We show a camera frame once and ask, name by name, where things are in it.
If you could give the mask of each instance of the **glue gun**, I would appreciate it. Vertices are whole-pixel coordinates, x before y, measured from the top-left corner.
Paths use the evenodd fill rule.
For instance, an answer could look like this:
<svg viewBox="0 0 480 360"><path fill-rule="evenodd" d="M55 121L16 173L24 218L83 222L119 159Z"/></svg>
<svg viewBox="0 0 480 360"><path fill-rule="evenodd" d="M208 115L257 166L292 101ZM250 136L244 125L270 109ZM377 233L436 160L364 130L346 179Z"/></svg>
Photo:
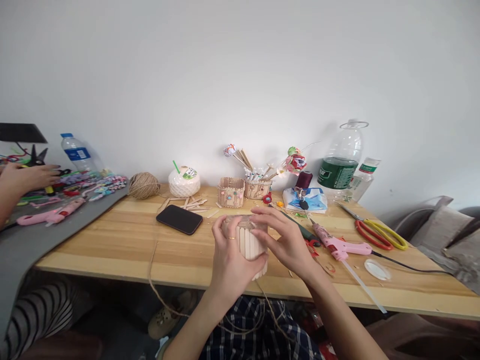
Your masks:
<svg viewBox="0 0 480 360"><path fill-rule="evenodd" d="M348 253L359 254L359 255L370 255L372 253L372 247L366 242L353 244L349 242L342 241L333 237L329 234L327 229L323 226L313 222L313 230L315 234L319 237L321 242L328 248L331 252L331 255L338 261L343 261L349 257Z"/></svg>
<svg viewBox="0 0 480 360"><path fill-rule="evenodd" d="M84 198L78 198L73 201L70 201L66 206L56 208L55 210L43 212L37 215L32 216L22 216L16 220L18 225L27 226L34 225L43 222L47 222L47 226L50 224L58 224L68 215L77 210L82 204L85 203Z"/></svg>

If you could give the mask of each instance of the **striped clothing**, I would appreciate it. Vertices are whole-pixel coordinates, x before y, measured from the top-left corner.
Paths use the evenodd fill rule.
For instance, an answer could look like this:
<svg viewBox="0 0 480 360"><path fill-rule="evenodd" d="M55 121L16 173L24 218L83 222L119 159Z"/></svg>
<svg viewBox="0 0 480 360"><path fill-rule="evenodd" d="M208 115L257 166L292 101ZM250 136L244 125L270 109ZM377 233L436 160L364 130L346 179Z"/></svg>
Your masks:
<svg viewBox="0 0 480 360"><path fill-rule="evenodd" d="M274 314L271 313L266 300L252 296L240 296L235 305L229 310L222 321L222 325L234 332L241 329L258 329L245 335L232 334L220 327L216 327L210 334L200 355L201 360L269 360L269 359L316 359L323 360L319 348L313 343L308 334L292 319L285 303L271 300ZM278 325L290 338L285 336L276 327L273 316Z"/></svg>
<svg viewBox="0 0 480 360"><path fill-rule="evenodd" d="M0 360L14 360L41 338L69 329L78 319L74 307L81 292L66 278L27 292L16 301L5 339L0 343Z"/></svg>

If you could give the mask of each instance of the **smartphone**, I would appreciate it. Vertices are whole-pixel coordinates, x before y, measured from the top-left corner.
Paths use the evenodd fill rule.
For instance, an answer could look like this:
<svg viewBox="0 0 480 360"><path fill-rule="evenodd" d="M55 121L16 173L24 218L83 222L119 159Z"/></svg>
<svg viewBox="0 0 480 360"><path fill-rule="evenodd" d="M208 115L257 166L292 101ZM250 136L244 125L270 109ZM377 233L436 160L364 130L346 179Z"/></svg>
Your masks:
<svg viewBox="0 0 480 360"><path fill-rule="evenodd" d="M168 225L184 234L192 235L204 220L203 216L175 205L169 205L156 216L159 223Z"/></svg>

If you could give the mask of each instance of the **plaid shirt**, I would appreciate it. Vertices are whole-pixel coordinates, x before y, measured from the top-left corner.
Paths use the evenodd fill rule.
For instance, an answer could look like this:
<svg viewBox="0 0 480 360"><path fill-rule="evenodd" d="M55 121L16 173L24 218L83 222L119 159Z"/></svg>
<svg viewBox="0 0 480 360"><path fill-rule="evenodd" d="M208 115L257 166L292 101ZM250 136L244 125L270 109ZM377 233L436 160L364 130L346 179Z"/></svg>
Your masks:
<svg viewBox="0 0 480 360"><path fill-rule="evenodd" d="M252 296L240 296L235 305L226 314L222 325L236 333L242 329L258 329L248 334L232 334L216 327L210 334L200 355L205 360L273 360L273 359L318 359L324 360L319 348L310 337L292 319L283 301L271 301L274 316L281 329L276 327L272 312L266 300Z"/></svg>

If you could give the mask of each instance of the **person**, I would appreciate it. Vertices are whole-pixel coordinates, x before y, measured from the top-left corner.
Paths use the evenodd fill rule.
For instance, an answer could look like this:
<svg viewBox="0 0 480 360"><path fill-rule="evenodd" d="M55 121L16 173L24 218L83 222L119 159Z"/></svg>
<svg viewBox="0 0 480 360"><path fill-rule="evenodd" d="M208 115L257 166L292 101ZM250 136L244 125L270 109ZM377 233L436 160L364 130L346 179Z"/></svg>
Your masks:
<svg viewBox="0 0 480 360"><path fill-rule="evenodd" d="M263 230L252 230L283 265L303 280L338 359L387 359L312 259L299 227L270 207L254 207L251 212L253 223L266 224L281 235L275 240ZM282 301L271 301L270 308L265 299L242 296L269 255L246 260L234 240L241 217L231 221L227 237L221 230L225 218L219 217L212 226L215 251L210 285L179 333L163 349L163 360L323 359Z"/></svg>
<svg viewBox="0 0 480 360"><path fill-rule="evenodd" d="M58 167L22 168L9 162L2 168L0 224L6 223L23 195L55 184L60 179L55 170ZM91 306L88 294L65 276L30 271L11 311L5 338L0 341L0 360L17 359L38 340L69 329Z"/></svg>

